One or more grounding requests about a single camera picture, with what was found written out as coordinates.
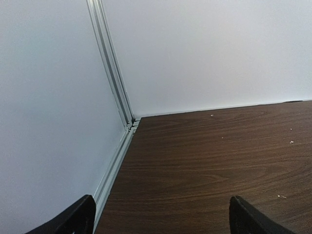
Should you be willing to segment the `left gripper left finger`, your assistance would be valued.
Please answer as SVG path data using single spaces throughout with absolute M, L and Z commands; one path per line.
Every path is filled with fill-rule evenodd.
M 63 212 L 28 234 L 92 234 L 96 203 L 91 195 L 84 195 Z

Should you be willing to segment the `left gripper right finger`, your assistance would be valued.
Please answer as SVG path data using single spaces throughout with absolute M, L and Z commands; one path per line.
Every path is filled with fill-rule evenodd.
M 240 196 L 233 196 L 229 205 L 229 224 L 232 234 L 292 234 Z

